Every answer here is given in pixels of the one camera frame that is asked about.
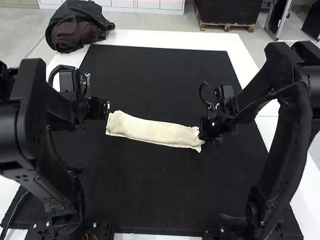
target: black cable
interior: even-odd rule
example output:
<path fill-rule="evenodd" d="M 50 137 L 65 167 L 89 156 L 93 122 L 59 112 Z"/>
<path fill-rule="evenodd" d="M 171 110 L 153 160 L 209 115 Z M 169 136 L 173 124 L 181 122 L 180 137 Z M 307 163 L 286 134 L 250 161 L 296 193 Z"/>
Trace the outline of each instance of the black cable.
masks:
<path fill-rule="evenodd" d="M 9 218 L 9 221 L 8 221 L 7 225 L 6 225 L 6 226 L 3 228 L 3 230 L 2 230 L 2 233 L 1 233 L 1 235 L 0 235 L 0 240 L 5 240 L 6 235 L 7 235 L 7 232 L 8 232 L 8 228 L 9 228 L 9 226 L 10 226 L 10 224 L 11 224 L 11 221 L 12 221 L 13 218 L 14 218 L 14 215 L 15 215 L 15 213 L 16 213 L 16 210 L 17 210 L 17 208 L 19 207 L 20 203 L 22 202 L 23 198 L 24 198 L 28 193 L 29 193 L 29 191 L 26 191 L 26 192 L 20 197 L 19 201 L 18 201 L 17 204 L 15 205 L 14 210 L 13 210 L 13 212 L 12 212 L 10 218 Z"/>
<path fill-rule="evenodd" d="M 213 104 L 213 102 L 209 102 L 209 101 L 207 101 L 207 100 L 204 98 L 204 96 L 203 96 L 203 94 L 202 94 L 202 89 L 203 89 L 204 86 L 207 86 L 207 87 L 209 88 L 209 90 L 210 90 L 210 92 L 211 92 L 211 95 L 212 95 L 212 100 L 215 100 L 215 95 L 214 95 L 214 92 L 212 91 L 210 85 L 209 85 L 206 81 L 203 81 L 203 82 L 200 84 L 200 86 L 199 86 L 199 96 L 200 96 L 200 99 L 201 99 L 201 101 L 204 103 L 204 105 L 206 105 L 206 107 L 207 107 L 208 109 L 210 109 L 210 108 L 212 108 L 212 106 L 213 106 L 214 104 Z"/>
<path fill-rule="evenodd" d="M 74 66 L 68 66 L 68 65 L 58 65 L 56 66 L 52 71 L 51 73 L 49 74 L 49 77 L 48 77 L 48 83 L 51 85 L 51 87 L 54 86 L 54 78 L 55 78 L 55 75 L 60 72 L 61 70 L 77 70 L 76 67 Z"/>
<path fill-rule="evenodd" d="M 265 102 L 265 101 L 268 101 L 268 100 L 273 100 L 273 99 L 275 99 L 280 93 L 282 93 L 282 92 L 284 92 L 285 90 L 287 90 L 287 89 L 290 89 L 290 88 L 292 88 L 293 86 L 295 86 L 295 85 L 297 85 L 296 83 L 293 83 L 293 84 L 291 84 L 291 85 L 288 85 L 288 86 L 285 86 L 285 87 L 283 87 L 283 88 L 281 88 L 281 89 L 279 89 L 278 91 L 274 91 L 274 92 L 270 92 L 269 94 L 267 94 L 267 95 L 265 95 L 265 96 L 262 96 L 262 97 L 260 97 L 260 98 L 258 98 L 258 99 L 256 99 L 256 100 L 254 100 L 253 102 L 251 102 L 251 103 L 249 103 L 247 106 L 245 106 L 240 112 L 238 112 L 236 115 L 229 115 L 229 114 L 227 114 L 227 113 L 224 113 L 223 111 L 222 111 L 222 107 L 220 106 L 220 105 L 218 105 L 217 106 L 217 110 L 218 110 L 218 112 L 220 113 L 220 115 L 222 116 L 222 117 L 225 117 L 225 118 L 227 118 L 227 119 L 235 119 L 236 117 L 238 117 L 244 110 L 246 110 L 247 108 L 249 108 L 250 106 L 252 106 L 252 105 L 254 105 L 254 104 L 256 104 L 257 102 Z"/>

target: black bag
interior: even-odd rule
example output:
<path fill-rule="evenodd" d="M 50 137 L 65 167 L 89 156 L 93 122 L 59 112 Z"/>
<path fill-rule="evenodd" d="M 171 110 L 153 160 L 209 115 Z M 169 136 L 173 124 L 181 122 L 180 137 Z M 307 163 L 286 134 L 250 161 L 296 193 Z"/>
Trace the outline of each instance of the black bag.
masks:
<path fill-rule="evenodd" d="M 53 43 L 53 30 L 55 26 L 67 22 L 68 19 L 76 19 L 77 23 L 87 22 L 91 27 L 90 38 L 82 39 L 79 37 L 79 34 L 74 34 L 74 39 L 68 40 L 63 39 L 64 36 L 67 38 L 67 35 L 76 31 L 76 26 L 73 25 L 72 29 L 68 31 L 62 31 L 61 33 L 55 32 L 54 37 L 57 35 L 61 40 L 63 40 L 63 47 L 55 42 Z M 66 0 L 53 14 L 49 21 L 49 25 L 45 30 L 45 40 L 53 50 L 56 50 L 60 53 L 71 53 L 78 49 L 84 47 L 84 44 L 95 43 L 97 41 L 105 40 L 107 37 L 107 31 L 114 29 L 116 25 L 113 22 L 109 22 L 102 15 L 102 7 L 96 4 L 94 1 L 82 1 L 82 0 Z"/>

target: dark jacket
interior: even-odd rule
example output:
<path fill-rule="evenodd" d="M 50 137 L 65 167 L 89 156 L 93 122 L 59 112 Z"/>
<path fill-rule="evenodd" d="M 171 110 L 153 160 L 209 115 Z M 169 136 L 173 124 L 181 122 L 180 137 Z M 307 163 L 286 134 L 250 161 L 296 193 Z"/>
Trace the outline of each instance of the dark jacket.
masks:
<path fill-rule="evenodd" d="M 53 14 L 45 30 L 50 48 L 71 53 L 105 40 L 107 31 L 116 26 L 102 15 L 102 7 L 94 1 L 67 0 Z"/>

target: rolled towel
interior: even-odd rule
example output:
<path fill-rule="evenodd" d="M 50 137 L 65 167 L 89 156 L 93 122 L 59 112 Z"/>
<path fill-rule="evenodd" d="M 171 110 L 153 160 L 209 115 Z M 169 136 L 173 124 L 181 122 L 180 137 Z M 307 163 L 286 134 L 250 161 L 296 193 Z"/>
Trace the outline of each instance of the rolled towel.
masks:
<path fill-rule="evenodd" d="M 105 134 L 151 144 L 195 149 L 198 153 L 204 143 L 198 137 L 197 126 L 141 119 L 120 110 L 109 113 Z"/>

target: black box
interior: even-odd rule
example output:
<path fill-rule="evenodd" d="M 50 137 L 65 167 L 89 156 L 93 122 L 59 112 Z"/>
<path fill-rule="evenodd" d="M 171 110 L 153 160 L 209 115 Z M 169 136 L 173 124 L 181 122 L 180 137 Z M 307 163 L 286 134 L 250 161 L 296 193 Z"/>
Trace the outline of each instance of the black box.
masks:
<path fill-rule="evenodd" d="M 255 24 L 263 0 L 195 0 L 204 23 Z"/>

